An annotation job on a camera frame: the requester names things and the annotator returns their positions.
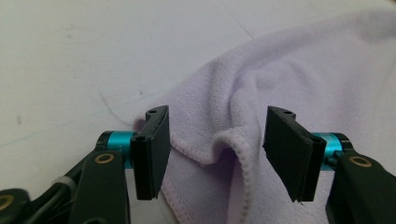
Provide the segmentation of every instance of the purple towel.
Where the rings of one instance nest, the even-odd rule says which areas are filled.
[[[266,109],[310,132],[340,132],[396,174],[396,11],[370,10],[264,36],[207,63],[170,106],[163,193],[181,223],[327,223],[332,172],[292,203],[265,158]],[[143,118],[135,121],[136,130]]]

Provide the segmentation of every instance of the teal metal joint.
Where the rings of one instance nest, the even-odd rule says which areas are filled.
[[[312,133],[312,134],[314,136],[321,137],[323,140],[327,142],[320,170],[322,171],[332,170],[332,168],[329,165],[327,165],[325,161],[333,155],[334,151],[343,151],[343,147],[341,145],[340,140],[333,133]]]
[[[131,138],[135,132],[115,131],[108,138],[107,150],[115,150],[122,153],[125,158],[125,169],[132,169],[133,165],[130,161],[131,152]]]

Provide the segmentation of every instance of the white table surface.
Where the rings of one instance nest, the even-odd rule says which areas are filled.
[[[0,1],[0,189],[34,199],[204,63],[252,38],[385,0]],[[163,197],[133,223],[175,223]]]

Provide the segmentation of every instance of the microfiber cloth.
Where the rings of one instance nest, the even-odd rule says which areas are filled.
[[[327,223],[333,172],[321,172],[312,203],[293,203],[262,148],[267,106],[294,112],[310,132],[344,133],[395,175],[395,96],[396,11],[254,39],[155,103],[170,113],[162,191],[180,223]]]

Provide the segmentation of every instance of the black plastic bracket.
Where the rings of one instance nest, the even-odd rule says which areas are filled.
[[[294,202],[312,202],[326,141],[301,126],[289,110],[268,106],[263,147]]]
[[[131,161],[138,200],[158,198],[170,153],[167,105],[146,112],[146,125],[131,139]]]

